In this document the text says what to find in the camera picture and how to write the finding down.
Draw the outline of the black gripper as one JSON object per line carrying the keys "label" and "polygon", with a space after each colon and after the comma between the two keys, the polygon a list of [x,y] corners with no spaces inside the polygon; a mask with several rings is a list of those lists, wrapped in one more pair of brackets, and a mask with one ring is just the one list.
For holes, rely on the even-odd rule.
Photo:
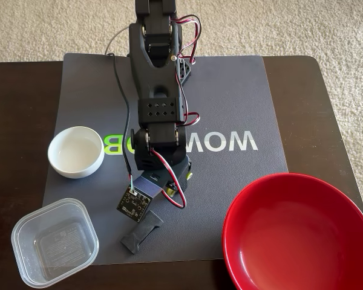
{"label": "black gripper", "polygon": [[[191,171],[191,161],[189,157],[186,156],[181,163],[171,166],[171,168],[179,181],[181,189],[186,191],[188,188],[187,175]],[[165,167],[159,170],[144,171],[142,176],[145,179],[153,182],[155,185],[161,187],[165,191],[167,191],[167,189],[170,189],[174,192],[178,191],[175,182]]]}

